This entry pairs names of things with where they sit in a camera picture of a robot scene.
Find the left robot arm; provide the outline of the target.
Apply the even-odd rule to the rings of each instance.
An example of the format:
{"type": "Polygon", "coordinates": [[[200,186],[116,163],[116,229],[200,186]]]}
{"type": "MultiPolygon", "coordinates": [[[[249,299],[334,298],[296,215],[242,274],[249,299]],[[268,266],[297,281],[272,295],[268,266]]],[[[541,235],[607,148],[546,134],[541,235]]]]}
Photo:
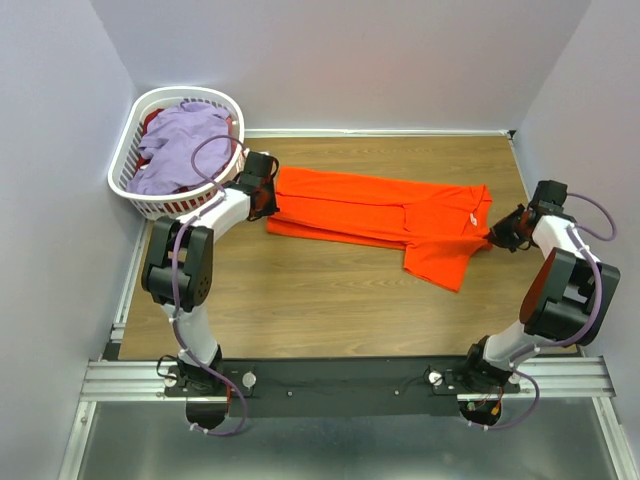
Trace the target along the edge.
{"type": "Polygon", "coordinates": [[[212,200],[178,218],[155,221],[141,278],[161,306],[179,345],[176,365],[163,378],[174,395],[218,395],[222,352],[208,323],[206,300],[213,285],[214,246],[231,228],[278,212],[275,176],[279,161],[250,151],[244,168],[212,200]]]}

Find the orange t-shirt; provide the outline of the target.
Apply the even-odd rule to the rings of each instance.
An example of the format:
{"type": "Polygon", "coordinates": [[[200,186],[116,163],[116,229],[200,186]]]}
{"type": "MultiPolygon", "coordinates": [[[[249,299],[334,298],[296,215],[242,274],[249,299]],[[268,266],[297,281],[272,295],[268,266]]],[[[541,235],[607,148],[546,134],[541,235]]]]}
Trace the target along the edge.
{"type": "Polygon", "coordinates": [[[284,167],[268,233],[404,253],[409,274],[457,292],[468,263],[491,249],[484,185],[457,186],[284,167]]]}

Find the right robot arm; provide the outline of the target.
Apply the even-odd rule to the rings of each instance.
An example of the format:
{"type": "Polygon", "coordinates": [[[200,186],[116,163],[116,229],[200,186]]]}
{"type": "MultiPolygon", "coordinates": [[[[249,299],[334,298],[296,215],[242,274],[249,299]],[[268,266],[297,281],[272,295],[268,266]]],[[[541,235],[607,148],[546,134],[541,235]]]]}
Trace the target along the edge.
{"type": "Polygon", "coordinates": [[[568,191],[553,180],[540,181],[527,205],[490,228],[486,239],[514,253],[536,247],[544,262],[527,291],[518,320],[499,334],[471,346],[460,367],[460,379],[469,390],[503,387],[517,367],[545,348],[586,346],[598,334],[619,284],[618,268],[595,256],[581,238],[586,232],[611,241],[617,226],[609,213],[611,233],[600,235],[564,212],[567,198],[586,197],[568,191]]]}

